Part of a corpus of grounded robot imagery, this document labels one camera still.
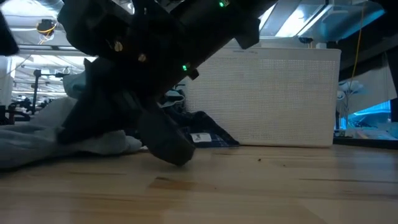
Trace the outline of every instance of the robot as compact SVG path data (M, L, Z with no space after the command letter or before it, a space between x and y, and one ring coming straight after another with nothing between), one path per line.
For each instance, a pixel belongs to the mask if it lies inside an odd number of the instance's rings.
M172 10L132 0L134 13L111 0L65 0L58 15L67 39L98 58L85 60L86 89L58 134L72 144L109 131L136 128L149 151L182 166L195 148L157 101L235 38L242 49L259 42L258 17L272 0L185 0Z

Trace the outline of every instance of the wooden surface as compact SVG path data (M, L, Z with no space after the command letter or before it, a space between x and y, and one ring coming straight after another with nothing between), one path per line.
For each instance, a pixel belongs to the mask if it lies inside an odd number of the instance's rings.
M198 149L44 162L0 174L0 223L398 223L398 151Z

